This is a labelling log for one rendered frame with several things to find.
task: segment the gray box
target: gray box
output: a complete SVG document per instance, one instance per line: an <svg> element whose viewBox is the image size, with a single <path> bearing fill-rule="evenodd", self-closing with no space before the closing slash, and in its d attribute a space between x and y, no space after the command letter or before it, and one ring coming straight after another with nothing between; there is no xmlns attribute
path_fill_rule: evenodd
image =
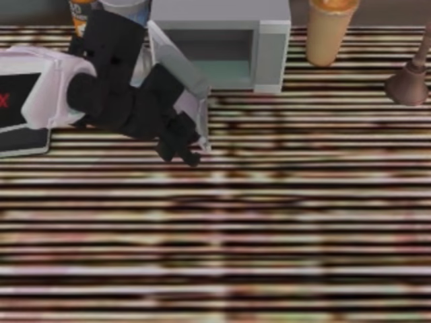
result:
<svg viewBox="0 0 431 323"><path fill-rule="evenodd" d="M280 93L289 0L152 0L150 19L213 89Z"/></svg>

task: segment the red letter x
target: red letter x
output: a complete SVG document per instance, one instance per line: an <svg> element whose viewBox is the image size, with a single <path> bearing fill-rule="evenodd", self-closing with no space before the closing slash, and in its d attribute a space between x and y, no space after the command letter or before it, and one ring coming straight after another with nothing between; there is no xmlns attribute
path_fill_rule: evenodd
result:
<svg viewBox="0 0 431 323"><path fill-rule="evenodd" d="M7 108L7 99L9 99L9 93L0 94L0 108Z"/></svg>

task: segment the box opening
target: box opening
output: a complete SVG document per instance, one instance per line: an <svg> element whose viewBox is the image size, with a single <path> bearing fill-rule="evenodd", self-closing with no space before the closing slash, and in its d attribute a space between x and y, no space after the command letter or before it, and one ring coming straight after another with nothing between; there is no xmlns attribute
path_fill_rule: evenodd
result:
<svg viewBox="0 0 431 323"><path fill-rule="evenodd" d="M252 30L164 30L179 50L217 86L250 85Z"/></svg>

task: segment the striped floor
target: striped floor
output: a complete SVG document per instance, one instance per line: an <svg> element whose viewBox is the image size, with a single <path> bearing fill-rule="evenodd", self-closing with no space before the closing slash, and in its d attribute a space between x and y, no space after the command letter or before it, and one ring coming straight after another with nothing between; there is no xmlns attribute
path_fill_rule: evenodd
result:
<svg viewBox="0 0 431 323"><path fill-rule="evenodd" d="M294 28L283 94L214 93L197 169L96 129L0 159L0 322L431 322L431 111L383 93L421 35L352 29L317 69Z"/></svg>

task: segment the striped tablecloth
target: striped tablecloth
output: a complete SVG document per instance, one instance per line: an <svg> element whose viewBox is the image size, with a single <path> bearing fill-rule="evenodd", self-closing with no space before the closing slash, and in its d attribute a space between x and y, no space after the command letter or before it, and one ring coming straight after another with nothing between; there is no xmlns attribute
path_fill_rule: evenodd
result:
<svg viewBox="0 0 431 323"><path fill-rule="evenodd" d="M352 29L317 69L294 28L283 94L213 95L197 169L94 129L0 159L0 322L431 322L431 112L383 94L421 34Z"/></svg>

